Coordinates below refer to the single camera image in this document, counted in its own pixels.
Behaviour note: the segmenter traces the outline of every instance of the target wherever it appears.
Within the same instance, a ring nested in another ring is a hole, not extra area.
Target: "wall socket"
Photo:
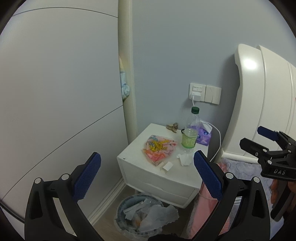
[[[189,86],[189,99],[194,101],[219,104],[222,89],[211,85],[191,83]]]

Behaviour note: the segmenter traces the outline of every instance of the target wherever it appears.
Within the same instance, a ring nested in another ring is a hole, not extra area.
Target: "trash can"
[[[162,232],[162,228],[154,229],[148,232],[139,232],[133,229],[132,222],[125,219],[125,214],[123,211],[133,205],[144,201],[145,199],[150,199],[153,202],[153,205],[161,205],[163,207],[163,203],[147,194],[136,194],[133,196],[129,196],[124,199],[118,206],[116,215],[114,218],[114,225],[117,230],[122,233],[125,237],[129,238],[133,241],[147,241],[149,237],[155,236]]]

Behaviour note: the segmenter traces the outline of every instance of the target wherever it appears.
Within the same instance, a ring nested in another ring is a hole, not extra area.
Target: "floor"
[[[135,194],[135,190],[126,186],[123,191],[118,195],[118,197],[114,200],[112,205],[107,209],[104,215],[100,218],[100,220],[94,225],[95,230],[100,234],[100,236],[105,241],[130,241],[128,238],[123,236],[114,226],[114,216],[116,213],[116,209],[120,202],[131,195]],[[178,208],[179,211],[179,219],[173,223],[169,223],[168,225],[163,227],[164,234],[175,233],[178,236],[181,236],[184,227],[186,226],[189,216],[191,214],[193,207],[193,203],[189,204],[187,208],[181,209]]]

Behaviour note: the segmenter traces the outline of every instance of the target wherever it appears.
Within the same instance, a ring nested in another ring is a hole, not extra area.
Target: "blue gripper pad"
[[[83,171],[79,178],[74,183],[73,187],[73,200],[78,202],[85,197],[87,190],[89,189],[94,177],[101,167],[101,155],[96,153],[92,159],[85,164]]]
[[[263,126],[258,127],[257,132],[259,135],[264,136],[272,141],[277,141],[279,139],[277,132],[271,131],[270,129],[267,129]]]
[[[194,165],[201,176],[205,186],[213,198],[222,199],[222,183],[206,160],[198,151],[194,154]]]

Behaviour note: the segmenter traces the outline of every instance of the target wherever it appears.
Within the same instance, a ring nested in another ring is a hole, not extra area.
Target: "colorful plastic bag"
[[[178,142],[160,136],[152,135],[146,142],[146,148],[143,151],[149,157],[151,162],[158,166],[165,157],[171,155]]]

